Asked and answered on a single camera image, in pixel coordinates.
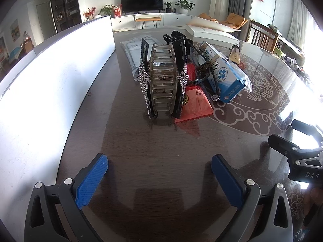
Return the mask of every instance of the blue textured pad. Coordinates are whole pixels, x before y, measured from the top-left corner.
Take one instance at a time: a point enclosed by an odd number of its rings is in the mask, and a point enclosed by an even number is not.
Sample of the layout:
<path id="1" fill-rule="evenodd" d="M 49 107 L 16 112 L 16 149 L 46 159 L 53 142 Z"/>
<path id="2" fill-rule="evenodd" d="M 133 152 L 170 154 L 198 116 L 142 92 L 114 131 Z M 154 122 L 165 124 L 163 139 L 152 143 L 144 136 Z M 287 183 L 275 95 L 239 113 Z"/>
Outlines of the blue textured pad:
<path id="1" fill-rule="evenodd" d="M 243 205 L 243 191 L 217 155 L 212 157 L 211 168 L 230 204 L 240 210 Z"/>
<path id="2" fill-rule="evenodd" d="M 76 192 L 75 203 L 79 209 L 88 205 L 102 177 L 108 170 L 108 158 L 102 155 L 90 169 Z"/>

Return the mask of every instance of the glossy tabletop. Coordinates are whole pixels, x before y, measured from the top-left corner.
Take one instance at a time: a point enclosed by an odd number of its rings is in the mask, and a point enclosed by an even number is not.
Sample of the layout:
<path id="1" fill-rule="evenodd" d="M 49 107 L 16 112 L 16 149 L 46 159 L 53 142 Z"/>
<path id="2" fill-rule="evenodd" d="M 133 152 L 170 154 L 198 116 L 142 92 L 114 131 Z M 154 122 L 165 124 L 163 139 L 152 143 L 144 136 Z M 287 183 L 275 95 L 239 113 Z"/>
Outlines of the glossy tabletop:
<path id="1" fill-rule="evenodd" d="M 166 115 L 150 120 L 120 42 L 140 34 L 163 42 L 162 35 L 171 32 L 115 34 L 116 52 L 77 113 L 57 183 L 104 153 L 109 169 L 83 208 L 103 241 L 215 241 L 235 213 L 211 172 L 209 161 L 220 153 L 260 185 L 283 183 L 294 203 L 296 225 L 301 212 L 293 188 L 299 186 L 287 178 L 287 158 L 271 150 L 267 139 L 280 134 L 301 148 L 315 147 L 311 137 L 288 125 L 294 118 L 319 123 L 317 99 L 279 58 L 241 42 L 242 68 L 252 81 L 252 93 L 241 91 L 227 105 L 213 103 L 211 117 L 179 124 Z M 216 48 L 228 56 L 227 48 Z"/>

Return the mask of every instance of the wall picture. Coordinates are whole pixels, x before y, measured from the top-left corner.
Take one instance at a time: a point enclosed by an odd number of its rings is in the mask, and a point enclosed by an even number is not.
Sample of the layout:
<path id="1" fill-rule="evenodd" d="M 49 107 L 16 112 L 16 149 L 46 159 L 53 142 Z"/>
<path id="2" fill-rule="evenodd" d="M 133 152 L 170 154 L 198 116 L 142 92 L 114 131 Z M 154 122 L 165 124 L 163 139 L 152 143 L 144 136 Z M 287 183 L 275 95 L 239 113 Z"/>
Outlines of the wall picture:
<path id="1" fill-rule="evenodd" d="M 19 26 L 18 26 L 18 19 L 16 19 L 13 24 L 10 26 L 12 40 L 15 42 L 17 38 L 20 36 Z"/>

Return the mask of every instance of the tv stand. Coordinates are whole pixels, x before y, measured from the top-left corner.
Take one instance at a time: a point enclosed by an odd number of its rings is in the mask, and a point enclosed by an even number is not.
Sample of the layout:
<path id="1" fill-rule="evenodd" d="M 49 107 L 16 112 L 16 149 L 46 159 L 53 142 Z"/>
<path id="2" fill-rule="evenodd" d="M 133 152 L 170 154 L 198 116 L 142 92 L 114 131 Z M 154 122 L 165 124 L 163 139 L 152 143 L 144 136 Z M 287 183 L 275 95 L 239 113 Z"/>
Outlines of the tv stand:
<path id="1" fill-rule="evenodd" d="M 143 13 L 131 14 L 111 19 L 113 31 L 129 31 L 140 30 L 140 22 L 136 22 L 139 18 L 155 18 L 160 17 L 161 21 L 157 23 L 157 28 L 185 29 L 186 24 L 192 19 L 189 14 L 174 13 Z M 145 23 L 145 29 L 154 28 L 154 22 Z"/>

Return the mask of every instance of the television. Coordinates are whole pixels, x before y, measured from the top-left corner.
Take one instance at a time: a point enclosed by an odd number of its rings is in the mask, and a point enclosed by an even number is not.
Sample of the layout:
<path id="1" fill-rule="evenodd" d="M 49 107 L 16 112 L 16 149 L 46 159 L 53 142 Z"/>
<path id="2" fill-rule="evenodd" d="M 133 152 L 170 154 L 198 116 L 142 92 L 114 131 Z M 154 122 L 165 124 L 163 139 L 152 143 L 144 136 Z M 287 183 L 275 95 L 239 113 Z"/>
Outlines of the television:
<path id="1" fill-rule="evenodd" d="M 121 0 L 122 12 L 153 11 L 163 9 L 163 0 Z"/>

